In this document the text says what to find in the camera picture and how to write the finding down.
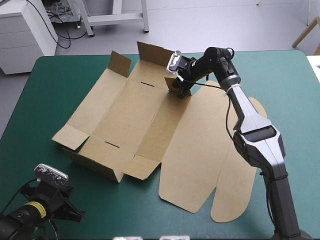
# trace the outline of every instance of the cardboard box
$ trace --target cardboard box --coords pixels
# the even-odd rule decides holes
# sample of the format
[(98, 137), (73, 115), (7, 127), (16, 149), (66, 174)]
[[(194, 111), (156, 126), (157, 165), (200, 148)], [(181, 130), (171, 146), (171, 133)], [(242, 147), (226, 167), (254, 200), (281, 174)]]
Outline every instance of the cardboard box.
[[(68, 148), (72, 161), (118, 183), (124, 174), (145, 180), (162, 162), (162, 199), (196, 213), (216, 189), (212, 219), (236, 219), (250, 201), (256, 168), (227, 135), (228, 98), (212, 87), (178, 98), (166, 73), (173, 52), (142, 42), (138, 50), (130, 75), (131, 60), (112, 52), (108, 68), (52, 139)], [(231, 107), (229, 125), (236, 120)]]
[(112, 52), (108, 68), (52, 138), (73, 150), (65, 149), (74, 162), (117, 182), (124, 173), (144, 180), (160, 164), (190, 99), (177, 98), (173, 79), (165, 80), (172, 51), (141, 42), (138, 50), (130, 75), (131, 60)]

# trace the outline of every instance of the brown cardboard sheet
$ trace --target brown cardboard sheet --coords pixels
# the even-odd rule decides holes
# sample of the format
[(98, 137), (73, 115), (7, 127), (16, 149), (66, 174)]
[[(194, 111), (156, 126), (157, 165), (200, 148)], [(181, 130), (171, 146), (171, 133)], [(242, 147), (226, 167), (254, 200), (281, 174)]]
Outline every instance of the brown cardboard sheet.
[[(166, 78), (166, 82), (170, 84), (172, 79)], [(175, 92), (167, 92), (134, 159), (123, 169), (125, 174), (144, 180), (154, 171), (162, 161), (189, 101), (190, 96), (180, 99)]]
[(130, 76), (131, 60), (112, 52), (108, 69), (52, 138), (75, 150), (89, 137), (70, 158), (104, 176), (112, 170), (110, 178), (117, 182), (124, 173), (139, 179), (152, 173), (189, 101), (168, 92), (165, 63), (172, 51), (141, 42), (138, 50), (140, 60)]
[[(202, 87), (191, 97), (162, 159), (159, 185), (162, 199), (196, 213), (219, 183), (220, 196), (212, 209), (212, 218), (217, 222), (231, 221), (243, 213), (256, 172), (236, 153), (227, 135), (227, 107), (228, 98), (223, 92), (209, 87)], [(234, 126), (236, 120), (231, 109), (229, 125)], [(251, 177), (242, 178), (242, 184), (237, 184), (238, 189), (234, 191), (227, 184), (238, 181), (232, 173), (239, 169), (242, 175)], [(228, 175), (225, 181), (220, 180), (221, 171), (221, 176)], [(230, 211), (217, 211), (231, 209), (230, 205), (234, 207)]]
[[(250, 100), (257, 111), (267, 117), (261, 103), (252, 97)], [(232, 130), (234, 124), (229, 121), (228, 125)], [(214, 194), (211, 218), (215, 222), (225, 223), (240, 217), (250, 202), (257, 169), (239, 156), (231, 143)]]
[(135, 153), (167, 92), (129, 80), (93, 135)]
[(75, 150), (92, 134), (127, 82), (121, 74), (128, 74), (131, 60), (113, 51), (110, 65), (116, 64), (120, 73), (107, 68), (52, 140)]

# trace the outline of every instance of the wooden chair leg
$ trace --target wooden chair leg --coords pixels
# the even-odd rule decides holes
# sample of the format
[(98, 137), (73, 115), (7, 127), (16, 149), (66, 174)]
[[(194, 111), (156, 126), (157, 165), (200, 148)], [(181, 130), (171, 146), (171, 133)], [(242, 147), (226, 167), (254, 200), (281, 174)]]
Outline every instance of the wooden chair leg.
[(314, 52), (314, 55), (320, 55), (320, 44)]
[(316, 26), (320, 25), (320, 16), (315, 17), (309, 26), (306, 27), (306, 29), (301, 33), (301, 35), (295, 40), (295, 42), (292, 44), (292, 47), (295, 48), (298, 46), (299, 43), (308, 35), (308, 33), (311, 32), (311, 30)]

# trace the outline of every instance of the green table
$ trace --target green table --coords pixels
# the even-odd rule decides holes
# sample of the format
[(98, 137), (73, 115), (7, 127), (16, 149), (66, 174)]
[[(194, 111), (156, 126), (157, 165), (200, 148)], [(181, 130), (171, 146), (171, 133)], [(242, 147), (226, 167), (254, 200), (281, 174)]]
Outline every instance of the green table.
[[(138, 56), (127, 57), (133, 67)], [(74, 186), (70, 201), (86, 211), (81, 223), (57, 221), (62, 238), (158, 238), (173, 234), (270, 238), (274, 227), (267, 213), (263, 178), (258, 174), (245, 213), (232, 222), (215, 223), (210, 218), (214, 193), (192, 214), (159, 198), (160, 167), (145, 181), (125, 176), (118, 184), (72, 163), (51, 140), (95, 84), (109, 58), (49, 56), (36, 62), (0, 140), (0, 208), (18, 187), (34, 178), (34, 167), (45, 163), (69, 175)], [(264, 105), (282, 132), (300, 227), (320, 238), (320, 84), (300, 51), (237, 52), (233, 62), (247, 95)], [(9, 211), (23, 203), (19, 196)]]

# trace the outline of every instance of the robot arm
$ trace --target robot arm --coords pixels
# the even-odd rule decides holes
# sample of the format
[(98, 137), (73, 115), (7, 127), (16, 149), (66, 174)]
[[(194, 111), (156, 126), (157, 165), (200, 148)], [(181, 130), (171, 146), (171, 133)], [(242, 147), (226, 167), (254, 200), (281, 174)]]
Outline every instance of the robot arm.
[(177, 75), (172, 86), (179, 88), (180, 98), (196, 81), (214, 73), (238, 117), (232, 137), (235, 148), (250, 166), (262, 170), (268, 211), (275, 226), (272, 239), (312, 239), (299, 229), (284, 162), (281, 133), (268, 118), (257, 112), (244, 93), (240, 85), (241, 78), (231, 62), (233, 56), (231, 48), (209, 47), (198, 60), (184, 57), (180, 51), (176, 51), (168, 63), (167, 72)]

